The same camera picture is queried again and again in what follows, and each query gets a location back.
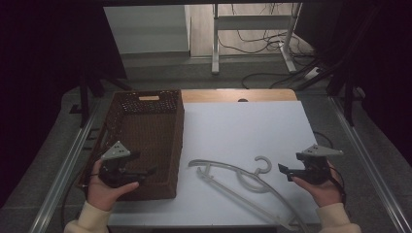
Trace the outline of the wooden table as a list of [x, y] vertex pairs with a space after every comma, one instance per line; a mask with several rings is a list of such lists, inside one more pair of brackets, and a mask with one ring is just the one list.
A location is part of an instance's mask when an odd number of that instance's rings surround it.
[[184, 89], [184, 103], [296, 101], [291, 89]]

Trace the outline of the person's right hand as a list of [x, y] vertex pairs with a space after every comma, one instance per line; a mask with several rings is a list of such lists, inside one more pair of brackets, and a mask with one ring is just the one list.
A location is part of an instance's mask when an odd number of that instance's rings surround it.
[[309, 192], [315, 203], [320, 207], [342, 202], [342, 194], [338, 187], [331, 181], [319, 185], [313, 185], [301, 178], [292, 177], [292, 180], [301, 188]]

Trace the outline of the black stand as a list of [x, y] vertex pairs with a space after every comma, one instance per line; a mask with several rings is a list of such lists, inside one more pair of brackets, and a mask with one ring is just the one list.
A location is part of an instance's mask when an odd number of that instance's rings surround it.
[[326, 93], [330, 96], [335, 96], [342, 88], [345, 88], [343, 116], [350, 126], [354, 125], [352, 118], [354, 79], [352, 77], [351, 68], [354, 63], [356, 49], [360, 47], [366, 32], [371, 27], [372, 22], [378, 15], [381, 7], [381, 3], [374, 2], [368, 6], [363, 20], [356, 28], [354, 36], [350, 40], [349, 46], [345, 49], [340, 59], [335, 64], [327, 68], [321, 74], [316, 75], [311, 80], [302, 83], [295, 88], [295, 90], [304, 90], [305, 88], [330, 77], [330, 82], [326, 87]]
[[122, 90], [132, 90], [132, 87], [126, 83], [123, 83], [119, 79], [115, 79], [108, 74], [99, 71], [93, 70], [91, 72], [83, 71], [79, 75], [79, 91], [80, 91], [80, 104], [73, 105], [70, 114], [80, 114], [82, 117], [80, 127], [83, 128], [86, 126], [87, 121], [90, 119], [89, 111], [89, 98], [88, 93], [94, 97], [103, 97], [105, 94], [105, 89], [102, 84], [102, 80], [111, 83], [112, 85], [122, 89]]

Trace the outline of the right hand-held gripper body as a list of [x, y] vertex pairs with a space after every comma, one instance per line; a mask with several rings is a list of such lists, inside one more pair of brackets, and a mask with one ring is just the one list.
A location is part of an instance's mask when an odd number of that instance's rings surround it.
[[305, 154], [305, 159], [301, 161], [303, 170], [295, 171], [294, 175], [310, 184], [325, 183], [331, 176], [327, 158], [331, 155], [343, 155], [342, 150], [335, 150], [319, 145], [313, 145], [301, 153]]

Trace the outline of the metal rail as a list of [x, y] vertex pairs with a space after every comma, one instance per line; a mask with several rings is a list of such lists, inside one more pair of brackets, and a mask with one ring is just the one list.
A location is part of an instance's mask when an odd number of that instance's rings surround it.
[[45, 233], [52, 219], [52, 215], [58, 205], [66, 185], [69, 182], [75, 164], [79, 158], [82, 147], [86, 141], [92, 124], [94, 123], [96, 113], [99, 109], [100, 102], [94, 101], [91, 104], [89, 119], [79, 130], [77, 136], [64, 157], [64, 160], [51, 184], [48, 194], [46, 195], [42, 206], [40, 207], [28, 233]]
[[365, 170], [365, 173], [369, 177], [374, 186], [377, 195], [383, 203], [383, 206], [389, 217], [394, 224], [398, 233], [412, 233], [412, 225], [406, 219], [404, 211], [401, 209], [400, 204], [395, 198], [395, 195], [390, 190], [382, 175], [378, 171], [369, 151], [366, 149], [365, 144], [361, 140], [360, 135], [355, 126], [352, 126], [344, 116], [344, 107], [339, 102], [337, 97], [329, 97], [328, 101], [334, 109], [340, 124], [342, 125], [349, 141], [351, 142], [356, 154]]

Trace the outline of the white power strip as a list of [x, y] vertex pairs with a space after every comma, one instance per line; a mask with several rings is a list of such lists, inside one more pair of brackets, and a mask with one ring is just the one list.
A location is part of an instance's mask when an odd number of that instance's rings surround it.
[[305, 76], [305, 80], [311, 80], [317, 75], [319, 75], [322, 72], [322, 69], [320, 67], [314, 67], [312, 70], [310, 70]]

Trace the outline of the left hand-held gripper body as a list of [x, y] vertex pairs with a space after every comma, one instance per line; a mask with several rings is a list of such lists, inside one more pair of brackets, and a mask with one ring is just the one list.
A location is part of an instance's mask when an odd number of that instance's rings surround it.
[[102, 155], [102, 165], [98, 177], [107, 186], [117, 188], [128, 183], [141, 183], [145, 179], [139, 177], [142, 171], [127, 171], [126, 165], [129, 160], [131, 150], [127, 149], [120, 141], [116, 141]]

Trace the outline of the white board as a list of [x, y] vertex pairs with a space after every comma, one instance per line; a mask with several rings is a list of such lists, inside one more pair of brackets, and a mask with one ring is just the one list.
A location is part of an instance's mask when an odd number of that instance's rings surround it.
[[[302, 168], [296, 154], [316, 139], [300, 102], [187, 103], [177, 195], [170, 200], [119, 202], [110, 224], [147, 227], [276, 225], [299, 215], [318, 222], [312, 197], [279, 172], [282, 164]], [[260, 178], [277, 190], [254, 193], [235, 172], [211, 167], [212, 183], [200, 176], [194, 159], [260, 169]]]

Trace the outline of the person's left hand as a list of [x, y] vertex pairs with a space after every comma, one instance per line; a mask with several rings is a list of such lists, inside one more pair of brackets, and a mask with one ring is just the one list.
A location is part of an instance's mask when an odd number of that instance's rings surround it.
[[112, 188], [105, 185], [98, 177], [102, 160], [97, 160], [92, 168], [89, 184], [87, 187], [87, 202], [91, 206], [110, 212], [117, 200], [125, 193], [131, 192], [139, 187], [139, 183], [128, 183], [123, 186]]

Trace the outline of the white cabinet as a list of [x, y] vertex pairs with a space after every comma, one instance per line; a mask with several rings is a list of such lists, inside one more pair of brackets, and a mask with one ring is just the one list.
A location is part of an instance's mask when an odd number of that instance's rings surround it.
[[189, 16], [184, 5], [105, 7], [122, 54], [189, 51]]

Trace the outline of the brown woven basket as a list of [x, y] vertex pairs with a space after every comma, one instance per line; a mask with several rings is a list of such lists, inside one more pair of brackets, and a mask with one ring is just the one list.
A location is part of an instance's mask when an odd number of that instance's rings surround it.
[[120, 199], [143, 201], [176, 197], [180, 157], [183, 147], [185, 109], [179, 90], [123, 91], [113, 95], [97, 141], [90, 153], [78, 185], [87, 185], [96, 160], [116, 141], [139, 158], [128, 162], [127, 171], [146, 171], [156, 166], [154, 175]]

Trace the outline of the white desk frame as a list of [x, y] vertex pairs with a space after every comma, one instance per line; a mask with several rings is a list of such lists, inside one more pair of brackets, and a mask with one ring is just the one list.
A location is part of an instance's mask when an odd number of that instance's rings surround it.
[[219, 5], [213, 5], [213, 51], [212, 51], [212, 73], [217, 75], [220, 72], [219, 55], [219, 32], [227, 30], [284, 30], [287, 32], [286, 38], [279, 43], [280, 52], [284, 58], [290, 73], [295, 73], [296, 68], [290, 56], [290, 42], [295, 29], [301, 3], [296, 3], [292, 7], [291, 14], [280, 16], [220, 16]]

